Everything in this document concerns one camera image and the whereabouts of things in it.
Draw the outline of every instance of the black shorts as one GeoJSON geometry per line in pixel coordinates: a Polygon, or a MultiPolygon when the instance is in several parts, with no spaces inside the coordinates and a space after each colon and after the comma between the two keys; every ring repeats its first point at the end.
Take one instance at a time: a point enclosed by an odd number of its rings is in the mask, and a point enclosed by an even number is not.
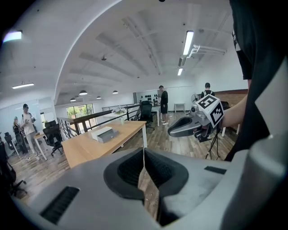
{"type": "Polygon", "coordinates": [[[168,105],[167,104],[164,104],[165,107],[161,104],[161,113],[165,114],[167,113],[168,111],[168,105]]]}

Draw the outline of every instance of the window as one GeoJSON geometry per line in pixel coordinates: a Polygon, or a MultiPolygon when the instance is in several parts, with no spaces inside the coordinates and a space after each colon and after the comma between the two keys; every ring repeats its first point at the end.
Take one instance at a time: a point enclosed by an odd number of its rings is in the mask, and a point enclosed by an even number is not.
{"type": "Polygon", "coordinates": [[[40,116],[41,116],[42,126],[43,126],[43,128],[45,128],[45,116],[44,116],[44,113],[40,113],[40,116]]]}
{"type": "MultiPolygon", "coordinates": [[[[67,108],[67,115],[68,118],[79,118],[79,117],[83,117],[83,116],[87,116],[90,114],[94,114],[94,110],[93,110],[93,105],[92,104],[85,104],[85,105],[80,105],[80,106],[72,106],[72,107],[68,107],[67,108]]],[[[91,126],[96,125],[96,120],[95,118],[89,119],[86,122],[86,127],[90,128],[91,126]]],[[[84,128],[82,123],[78,124],[80,132],[84,133],[84,128]]]]}

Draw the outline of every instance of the person in white shirt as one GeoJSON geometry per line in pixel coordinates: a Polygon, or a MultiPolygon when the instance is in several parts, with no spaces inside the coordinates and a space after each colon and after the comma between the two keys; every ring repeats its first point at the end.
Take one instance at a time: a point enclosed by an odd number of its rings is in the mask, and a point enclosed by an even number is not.
{"type": "Polygon", "coordinates": [[[20,127],[24,129],[26,139],[27,139],[28,144],[32,150],[32,153],[36,154],[37,160],[40,160],[40,158],[38,156],[38,152],[35,150],[36,143],[35,143],[34,136],[35,136],[36,132],[35,132],[35,129],[33,126],[35,118],[32,117],[31,113],[28,113],[28,109],[29,109],[28,105],[24,104],[23,105],[22,124],[20,125],[20,127]]]}

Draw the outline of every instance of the person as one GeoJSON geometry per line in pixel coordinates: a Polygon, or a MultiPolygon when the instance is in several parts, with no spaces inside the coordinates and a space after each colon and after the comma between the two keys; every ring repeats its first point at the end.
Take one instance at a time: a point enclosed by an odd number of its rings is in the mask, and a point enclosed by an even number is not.
{"type": "Polygon", "coordinates": [[[164,90],[163,85],[159,86],[159,90],[162,92],[161,94],[161,113],[162,113],[162,124],[163,125],[168,125],[168,93],[166,90],[164,90]]]}
{"type": "Polygon", "coordinates": [[[18,117],[14,117],[13,132],[14,132],[15,135],[16,135],[16,140],[18,140],[18,139],[17,139],[17,135],[20,135],[20,138],[22,139],[22,141],[21,141],[21,139],[20,139],[20,142],[21,142],[22,144],[19,144],[19,142],[17,141],[17,142],[18,142],[18,145],[19,145],[19,147],[20,147],[21,152],[22,152],[23,154],[28,153],[28,149],[27,149],[27,147],[26,147],[26,145],[25,145],[25,141],[24,141],[24,138],[23,138],[23,135],[22,135],[22,132],[21,132],[20,125],[18,124],[18,117]]]}
{"type": "Polygon", "coordinates": [[[210,83],[205,84],[205,90],[201,93],[201,98],[205,97],[207,94],[215,96],[214,92],[210,90],[210,83]]]}
{"type": "Polygon", "coordinates": [[[26,135],[26,139],[28,141],[29,147],[32,150],[32,153],[36,155],[36,159],[40,160],[38,156],[38,152],[35,150],[36,148],[36,143],[35,143],[35,129],[33,126],[33,123],[35,121],[35,118],[32,117],[32,114],[28,112],[28,105],[24,104],[23,105],[23,115],[22,115],[22,124],[20,125],[21,128],[24,128],[24,132],[26,135]]]}
{"type": "MultiPolygon", "coordinates": [[[[267,30],[267,25],[273,25],[273,31],[282,31],[285,27],[287,19],[283,8],[277,6],[274,15],[267,17],[267,11],[259,9],[259,3],[255,1],[230,0],[230,5],[234,20],[234,47],[243,79],[248,81],[248,94],[237,105],[225,110],[222,127],[242,123],[237,141],[226,161],[231,161],[236,152],[249,149],[256,141],[269,136],[270,132],[256,101],[267,90],[278,69],[287,65],[288,50],[282,33],[267,30]]],[[[284,77],[287,77],[287,71],[283,73],[282,79],[284,77]]]]}

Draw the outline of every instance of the table leg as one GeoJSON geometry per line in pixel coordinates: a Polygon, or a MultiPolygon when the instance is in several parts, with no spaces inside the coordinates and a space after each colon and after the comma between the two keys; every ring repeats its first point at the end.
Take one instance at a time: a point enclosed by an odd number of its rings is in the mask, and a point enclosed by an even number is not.
{"type": "Polygon", "coordinates": [[[237,127],[237,132],[236,132],[237,135],[239,134],[239,131],[240,131],[240,124],[238,124],[238,127],[237,127]]]}
{"type": "Polygon", "coordinates": [[[223,130],[222,130],[222,135],[221,135],[222,137],[223,137],[224,134],[225,134],[225,130],[226,130],[226,127],[224,127],[223,130]]]}
{"type": "Polygon", "coordinates": [[[157,124],[159,126],[159,110],[157,111],[157,124]]]}
{"type": "Polygon", "coordinates": [[[35,139],[35,142],[36,142],[36,144],[37,144],[37,146],[38,146],[38,149],[40,150],[42,156],[44,157],[45,160],[47,160],[45,154],[43,153],[43,151],[42,151],[42,149],[41,149],[41,147],[40,147],[40,145],[39,145],[38,139],[35,139]]]}
{"type": "Polygon", "coordinates": [[[146,136],[146,126],[142,128],[142,133],[143,133],[143,146],[144,148],[147,148],[148,145],[147,145],[147,136],[146,136]]]}
{"type": "Polygon", "coordinates": [[[13,147],[14,147],[14,149],[15,149],[15,151],[16,151],[16,153],[17,153],[17,155],[19,155],[19,153],[18,153],[18,151],[17,151],[17,149],[16,149],[16,146],[15,146],[15,144],[14,144],[14,142],[12,141],[12,145],[13,145],[13,147]]]}

